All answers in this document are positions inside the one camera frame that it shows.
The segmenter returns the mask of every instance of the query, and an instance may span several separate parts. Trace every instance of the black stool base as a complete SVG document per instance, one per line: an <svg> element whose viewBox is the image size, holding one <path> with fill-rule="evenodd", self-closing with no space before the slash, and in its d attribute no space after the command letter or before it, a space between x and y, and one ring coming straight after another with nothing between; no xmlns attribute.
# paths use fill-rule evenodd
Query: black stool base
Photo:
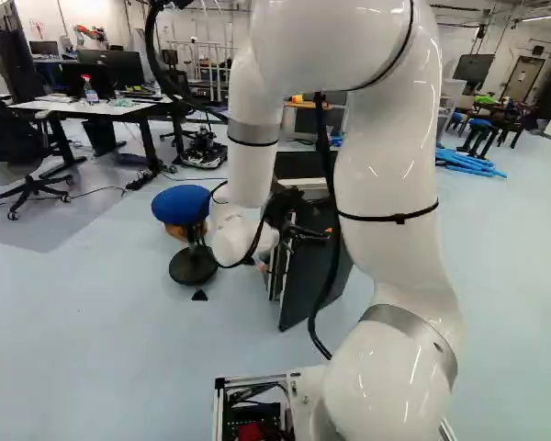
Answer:
<svg viewBox="0 0 551 441"><path fill-rule="evenodd" d="M196 246L174 256L169 264L169 275L180 285L193 287L207 282L218 269L210 249Z"/></svg>

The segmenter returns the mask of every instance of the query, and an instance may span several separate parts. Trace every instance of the extension cord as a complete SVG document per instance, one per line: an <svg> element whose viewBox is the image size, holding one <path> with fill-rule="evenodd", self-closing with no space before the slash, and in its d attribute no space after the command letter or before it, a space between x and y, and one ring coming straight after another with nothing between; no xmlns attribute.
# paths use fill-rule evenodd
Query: extension cord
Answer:
<svg viewBox="0 0 551 441"><path fill-rule="evenodd" d="M145 170L137 179L130 181L125 188L127 190L141 190L146 184L150 183L155 178L155 175L150 170Z"/></svg>

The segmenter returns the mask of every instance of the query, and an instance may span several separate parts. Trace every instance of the black office chair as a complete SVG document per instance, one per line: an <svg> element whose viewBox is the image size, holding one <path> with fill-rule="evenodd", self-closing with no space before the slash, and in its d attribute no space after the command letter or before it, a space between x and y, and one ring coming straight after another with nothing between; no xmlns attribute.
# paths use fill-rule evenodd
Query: black office chair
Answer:
<svg viewBox="0 0 551 441"><path fill-rule="evenodd" d="M29 121L18 118L0 102L0 186L9 185L21 178L25 183L0 194L0 199L20 195L8 211L11 221L18 220L17 210L31 195L40 191L59 196L63 202L71 202L69 192L47 187L60 182L73 184L73 177L66 175L49 179L34 179L30 174L36 171L43 159L56 153L49 143L47 132L50 112L43 111L35 115L37 128Z"/></svg>
<svg viewBox="0 0 551 441"><path fill-rule="evenodd" d="M175 49L162 49L162 58L163 62L174 71L178 63L177 51Z"/></svg>

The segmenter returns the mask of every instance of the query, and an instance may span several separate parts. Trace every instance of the blue seat cushion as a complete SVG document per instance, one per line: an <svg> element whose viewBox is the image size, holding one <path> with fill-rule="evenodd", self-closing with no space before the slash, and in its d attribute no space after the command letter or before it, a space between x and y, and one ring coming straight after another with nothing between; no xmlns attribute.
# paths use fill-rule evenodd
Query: blue seat cushion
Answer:
<svg viewBox="0 0 551 441"><path fill-rule="evenodd" d="M469 121L471 126L491 126L490 122L487 119L471 119Z"/></svg>
<svg viewBox="0 0 551 441"><path fill-rule="evenodd" d="M200 186L167 188L151 203L153 216L169 225L193 225L208 215L210 191Z"/></svg>

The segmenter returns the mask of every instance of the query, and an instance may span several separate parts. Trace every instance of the ceiling light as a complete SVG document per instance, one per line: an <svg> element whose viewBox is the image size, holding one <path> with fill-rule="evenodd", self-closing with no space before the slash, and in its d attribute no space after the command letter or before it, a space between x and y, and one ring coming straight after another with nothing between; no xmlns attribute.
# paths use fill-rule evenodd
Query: ceiling light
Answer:
<svg viewBox="0 0 551 441"><path fill-rule="evenodd" d="M545 20L547 18L551 18L551 16L541 16L541 17L530 17L530 18L523 18L521 21L536 21L536 20Z"/></svg>

